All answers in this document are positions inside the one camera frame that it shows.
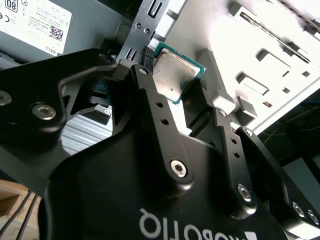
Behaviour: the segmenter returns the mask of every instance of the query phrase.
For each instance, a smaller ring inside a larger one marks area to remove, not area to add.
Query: barcode
[[[50,34],[49,36],[55,40],[62,41],[62,36],[64,35],[64,31],[56,28],[54,26],[50,26]]]

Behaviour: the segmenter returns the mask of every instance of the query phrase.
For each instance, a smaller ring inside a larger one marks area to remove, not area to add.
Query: white panel
[[[166,14],[163,15],[158,26],[155,29],[156,34],[165,38],[174,23],[175,23],[175,21],[171,17],[169,17]]]
[[[257,93],[259,93],[261,95],[266,94],[268,91],[268,88],[259,84],[257,81],[253,80],[252,78],[248,77],[247,75],[244,75],[243,79],[239,83],[246,85],[247,87],[251,88],[252,90],[256,91]]]
[[[198,53],[203,49],[212,50],[226,92],[236,104],[237,97],[242,96],[254,105],[258,117],[248,127],[259,134],[317,90],[316,82],[320,76],[320,44],[319,41],[315,43],[306,37],[302,22],[281,4],[267,0],[238,2],[256,15],[258,22],[286,43],[294,42],[307,52],[305,57],[310,59],[311,63],[306,64],[296,56],[289,56],[267,33],[247,21],[235,19],[229,13],[228,0],[188,0],[165,43],[193,60],[197,60]],[[319,4],[318,1],[288,2],[306,16],[312,16],[311,19],[320,15],[316,6]],[[260,62],[257,56],[262,50],[268,51],[276,58],[270,55]],[[283,77],[286,70],[290,73]],[[305,71],[308,71],[310,76],[303,76],[302,73]],[[249,87],[239,86],[237,76],[240,73],[246,73],[267,87],[270,92],[261,97]],[[290,93],[283,92],[284,88],[289,89]],[[271,103],[272,107],[265,106],[263,102]]]
[[[176,14],[179,14],[186,1],[188,0],[171,0],[169,3],[169,9]]]

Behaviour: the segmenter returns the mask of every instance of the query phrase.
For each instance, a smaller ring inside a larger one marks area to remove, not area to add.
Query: power supply label
[[[72,14],[48,0],[0,0],[0,31],[48,54],[63,54]]]

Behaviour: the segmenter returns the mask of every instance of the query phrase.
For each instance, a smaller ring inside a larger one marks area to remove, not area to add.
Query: metal bracket
[[[315,156],[314,151],[312,151],[312,148],[306,143],[303,132],[292,126],[286,129],[286,133],[293,146],[295,147],[296,152],[302,157],[304,163],[307,165],[315,180],[320,185],[320,166],[318,166],[316,161],[313,159],[313,157]],[[318,141],[314,139],[313,142],[315,143],[314,149],[318,151]]]
[[[137,62],[141,51],[148,46],[156,28],[166,13],[170,0],[143,0],[125,39],[117,61],[129,59]]]
[[[83,83],[107,77],[116,67],[112,57],[88,49],[0,71],[1,79],[10,79],[0,83],[6,99],[0,104],[0,141],[37,151],[51,148],[67,120],[97,105],[82,99],[74,112]],[[52,69],[57,72],[44,75]]]

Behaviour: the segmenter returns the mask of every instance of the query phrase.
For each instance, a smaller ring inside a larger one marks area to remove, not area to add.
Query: qr code
[[[64,35],[64,31],[60,30],[59,28],[56,28],[54,26],[50,26],[50,37],[58,40],[58,41],[62,41],[62,36]]]

